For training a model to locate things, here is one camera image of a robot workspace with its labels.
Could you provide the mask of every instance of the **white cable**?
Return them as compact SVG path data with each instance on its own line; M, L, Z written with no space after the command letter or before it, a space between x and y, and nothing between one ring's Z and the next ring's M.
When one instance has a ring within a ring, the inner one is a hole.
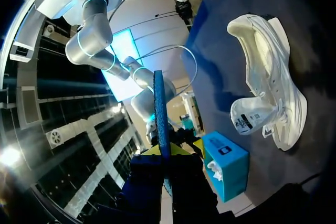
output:
M185 91L191 86L191 84L194 82L194 80L195 80L195 78L196 78L196 76L197 76L197 73L198 73L198 65L197 65L196 57L195 57L195 55L193 54L193 52L191 52L191 51L190 51L188 48L186 48L185 46L181 46L181 45L167 45L167 46L163 46L163 47L156 48L155 50L150 51L148 54L145 54L144 56L141 56L141 57L139 57L139 58L136 59L136 60L140 60L140 59L149 57L149 56L152 55L152 53L154 53L154 52L156 52L156 51L158 51L158 50L160 50L160 49L166 48L166 47L172 47L172 48L170 48L170 49L174 49L174 48L178 48L178 47L183 48L183 49L185 49L185 50L187 50L187 51L189 52L189 54L193 57L193 59L194 59L194 61L195 61L195 67L196 67L196 69L195 69L194 77L193 77L193 79L190 81L190 83L189 83L184 89L182 89L179 93L176 94L175 97L177 97L178 95L180 95L180 94L182 94L183 92L185 92Z
M119 7L125 2L126 0L123 0L120 2L120 4L114 9L113 13L109 17L109 22L111 22L112 17L114 16L115 12L119 9Z

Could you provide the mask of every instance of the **white sneaker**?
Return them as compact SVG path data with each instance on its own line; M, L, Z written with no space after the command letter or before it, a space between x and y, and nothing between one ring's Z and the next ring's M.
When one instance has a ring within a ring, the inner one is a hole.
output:
M288 69L290 47L277 18L257 15L232 20L227 31L235 36L246 57L246 83L256 97L278 107L277 116L263 127L283 151L299 139L307 116L307 101L294 85Z

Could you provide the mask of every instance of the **shoelace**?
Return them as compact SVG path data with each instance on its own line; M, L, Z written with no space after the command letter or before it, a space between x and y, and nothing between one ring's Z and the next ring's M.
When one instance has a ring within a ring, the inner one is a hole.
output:
M262 127L262 136L267 138L268 136L274 133L274 125L276 123L287 123L287 114L285 113L284 106L282 103L282 99L279 100L279 104L277 105L278 111L272 122L264 125Z

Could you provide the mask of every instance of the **ceiling light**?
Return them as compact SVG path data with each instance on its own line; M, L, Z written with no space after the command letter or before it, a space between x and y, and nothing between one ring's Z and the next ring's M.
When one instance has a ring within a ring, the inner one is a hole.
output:
M12 147L5 148L0 155L0 162L6 166L13 166L20 160L20 152Z

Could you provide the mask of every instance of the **light panel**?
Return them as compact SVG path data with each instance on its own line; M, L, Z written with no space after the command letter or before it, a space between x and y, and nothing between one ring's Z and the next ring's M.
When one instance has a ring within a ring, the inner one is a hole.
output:
M134 59L140 57L130 29L114 34L111 46L113 50L111 47L106 48L106 50L113 55L116 54L120 62L123 62L128 56L131 56ZM103 70L102 73L118 102L131 98L143 90L131 77L126 81L122 81L111 73Z

